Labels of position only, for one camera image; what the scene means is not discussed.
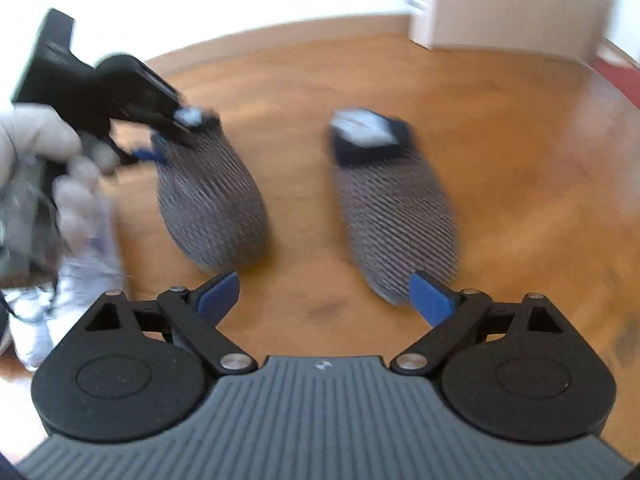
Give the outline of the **white gloved hand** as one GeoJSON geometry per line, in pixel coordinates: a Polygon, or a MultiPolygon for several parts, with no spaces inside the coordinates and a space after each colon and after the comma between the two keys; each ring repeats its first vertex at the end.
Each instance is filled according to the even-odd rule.
{"type": "Polygon", "coordinates": [[[50,106],[13,105],[1,114],[1,183],[10,180],[15,159],[23,154],[59,162],[64,174],[52,183],[56,224],[68,251],[79,255],[96,235],[99,182],[119,164],[115,151],[99,142],[82,152],[78,133],[50,106]]]}

